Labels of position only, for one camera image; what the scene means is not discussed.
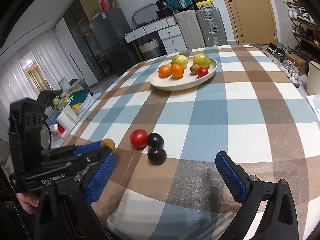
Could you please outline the person's left hand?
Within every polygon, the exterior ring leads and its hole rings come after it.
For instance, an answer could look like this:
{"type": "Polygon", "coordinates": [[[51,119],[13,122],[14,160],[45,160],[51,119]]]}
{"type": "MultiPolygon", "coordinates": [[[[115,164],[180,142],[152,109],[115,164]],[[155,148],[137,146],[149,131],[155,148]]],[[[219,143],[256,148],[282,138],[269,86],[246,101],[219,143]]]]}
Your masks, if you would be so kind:
{"type": "Polygon", "coordinates": [[[30,215],[35,215],[40,198],[30,192],[16,193],[21,207],[30,215]]]}

